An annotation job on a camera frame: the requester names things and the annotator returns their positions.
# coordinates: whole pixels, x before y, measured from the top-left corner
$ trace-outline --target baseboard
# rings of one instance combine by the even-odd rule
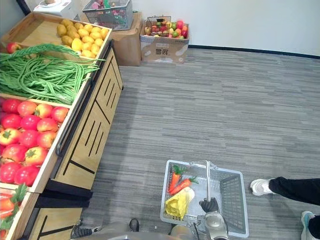
[[[191,48],[191,49],[227,50],[227,51],[262,53],[262,54],[277,54],[277,55],[295,56],[295,57],[309,58],[309,59],[320,59],[320,56],[316,56],[316,55],[308,55],[308,54],[285,52],[285,51],[251,49],[251,48],[239,48],[239,47],[227,47],[227,46],[204,46],[204,45],[189,45],[189,48]]]

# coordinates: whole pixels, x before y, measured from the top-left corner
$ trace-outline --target basket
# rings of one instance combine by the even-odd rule
[[[109,0],[110,8],[93,9],[91,0],[82,10],[91,24],[108,27],[114,31],[129,30],[133,21],[131,0]]]
[[[183,177],[197,177],[196,180],[199,182],[199,184],[193,183],[191,185],[191,188],[195,192],[195,197],[190,202],[187,214],[183,219],[169,215],[165,211],[165,202],[172,197],[168,194],[168,188],[174,165],[187,167],[187,171],[183,174]],[[213,165],[210,167],[210,179],[210,195],[217,199],[220,214],[224,217],[228,226],[228,234],[230,236],[247,238],[249,236],[248,213],[242,173]],[[206,214],[199,205],[199,202],[203,201],[206,197],[207,168],[205,165],[174,160],[167,161],[161,199],[160,218],[162,221],[188,227],[193,225],[193,223],[198,224],[198,216]]]

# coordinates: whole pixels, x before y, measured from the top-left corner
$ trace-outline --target white appliance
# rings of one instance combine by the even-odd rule
[[[35,13],[52,14],[66,19],[80,20],[77,0],[43,0],[34,8]]]

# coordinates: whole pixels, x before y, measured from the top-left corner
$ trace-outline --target white sneaker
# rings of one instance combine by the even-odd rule
[[[250,184],[250,188],[252,189],[252,194],[255,196],[262,196],[265,194],[275,194],[269,188],[269,182],[271,179],[256,179],[253,180]]]
[[[301,240],[318,240],[318,238],[315,238],[311,235],[308,225],[309,225],[309,220],[313,219],[315,215],[310,212],[310,211],[303,211],[301,213],[301,222],[303,225],[303,230],[301,233]]]

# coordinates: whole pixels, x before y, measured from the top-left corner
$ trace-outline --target person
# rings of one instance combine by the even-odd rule
[[[282,176],[272,179],[256,179],[250,188],[255,196],[279,194],[295,201],[320,206],[320,178],[286,179]],[[320,239],[320,215],[310,211],[301,213],[303,231],[301,240]]]

